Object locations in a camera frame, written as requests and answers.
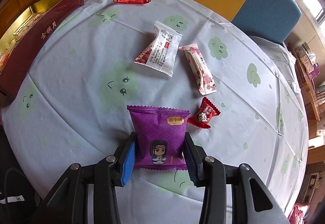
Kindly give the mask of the purple cartoon snack packet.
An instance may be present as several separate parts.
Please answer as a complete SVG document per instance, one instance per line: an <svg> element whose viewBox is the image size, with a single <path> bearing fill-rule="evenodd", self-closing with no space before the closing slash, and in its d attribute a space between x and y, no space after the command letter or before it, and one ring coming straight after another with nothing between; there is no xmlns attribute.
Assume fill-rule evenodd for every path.
<svg viewBox="0 0 325 224"><path fill-rule="evenodd" d="M137 136L135 168L186 170L183 142L190 111L154 106L127 106Z"/></svg>

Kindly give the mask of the small red candy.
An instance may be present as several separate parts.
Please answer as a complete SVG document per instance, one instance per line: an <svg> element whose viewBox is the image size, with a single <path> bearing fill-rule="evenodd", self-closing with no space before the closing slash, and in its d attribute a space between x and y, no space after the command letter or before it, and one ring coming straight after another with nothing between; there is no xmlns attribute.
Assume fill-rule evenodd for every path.
<svg viewBox="0 0 325 224"><path fill-rule="evenodd" d="M204 97L198 112L194 116L188 118L187 122L198 128L210 129L211 126L209 123L211 119L220 114L220 110L207 97Z"/></svg>

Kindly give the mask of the pink floral snack packet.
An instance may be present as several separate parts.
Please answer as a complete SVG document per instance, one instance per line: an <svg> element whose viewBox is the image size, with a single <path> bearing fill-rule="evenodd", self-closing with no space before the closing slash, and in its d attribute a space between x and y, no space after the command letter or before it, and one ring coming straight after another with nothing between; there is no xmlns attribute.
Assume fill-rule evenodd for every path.
<svg viewBox="0 0 325 224"><path fill-rule="evenodd" d="M179 47L193 72L194 79L198 85L198 90L202 95L208 95L217 92L213 75L211 74L206 61L200 52L196 43Z"/></svg>

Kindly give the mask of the white red text snack packet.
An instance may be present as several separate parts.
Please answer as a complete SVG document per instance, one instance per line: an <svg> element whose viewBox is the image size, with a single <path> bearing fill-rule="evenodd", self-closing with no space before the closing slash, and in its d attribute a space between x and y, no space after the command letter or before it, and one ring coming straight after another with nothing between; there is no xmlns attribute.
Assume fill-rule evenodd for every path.
<svg viewBox="0 0 325 224"><path fill-rule="evenodd" d="M159 21L154 23L154 34L154 40L135 58L134 63L172 77L172 69L183 35Z"/></svg>

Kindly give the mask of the gold and maroon gift box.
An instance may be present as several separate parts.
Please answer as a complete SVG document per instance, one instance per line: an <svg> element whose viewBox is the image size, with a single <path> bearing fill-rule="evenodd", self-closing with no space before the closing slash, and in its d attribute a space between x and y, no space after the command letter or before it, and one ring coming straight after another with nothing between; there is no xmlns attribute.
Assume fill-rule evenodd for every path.
<svg viewBox="0 0 325 224"><path fill-rule="evenodd" d="M40 0L1 37L1 93L14 99L34 59L51 34L84 0Z"/></svg>

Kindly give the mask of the white green patterned tablecloth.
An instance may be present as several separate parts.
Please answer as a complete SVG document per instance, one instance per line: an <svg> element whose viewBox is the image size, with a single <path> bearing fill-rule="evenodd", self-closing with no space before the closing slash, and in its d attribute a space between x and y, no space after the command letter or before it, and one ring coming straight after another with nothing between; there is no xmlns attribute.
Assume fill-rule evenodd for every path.
<svg viewBox="0 0 325 224"><path fill-rule="evenodd" d="M249 164L289 214L309 137L295 60L193 0L85 0L63 21L1 110L24 174L44 197L70 164L112 154L133 130L129 105L197 111L202 96L183 52L172 77L134 63L153 40L155 21L173 19L181 21L181 44L198 45L217 85L208 98L221 114L210 129L187 127L194 142L222 163Z"/></svg>

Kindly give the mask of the wooden side shelf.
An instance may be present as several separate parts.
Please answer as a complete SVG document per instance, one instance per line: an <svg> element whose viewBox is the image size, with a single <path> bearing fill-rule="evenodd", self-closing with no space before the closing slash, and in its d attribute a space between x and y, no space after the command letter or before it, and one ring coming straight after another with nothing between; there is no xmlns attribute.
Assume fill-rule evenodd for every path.
<svg viewBox="0 0 325 224"><path fill-rule="evenodd" d="M291 43L287 44L288 50L296 58L295 69L299 86L306 93L309 103L305 105L307 122L309 125L309 140L316 139L317 123L320 122L320 107L316 98L315 85L310 81L308 74L305 71L304 65L299 60L295 48ZM309 147L307 164L315 164L324 161L324 144L318 147Z"/></svg>

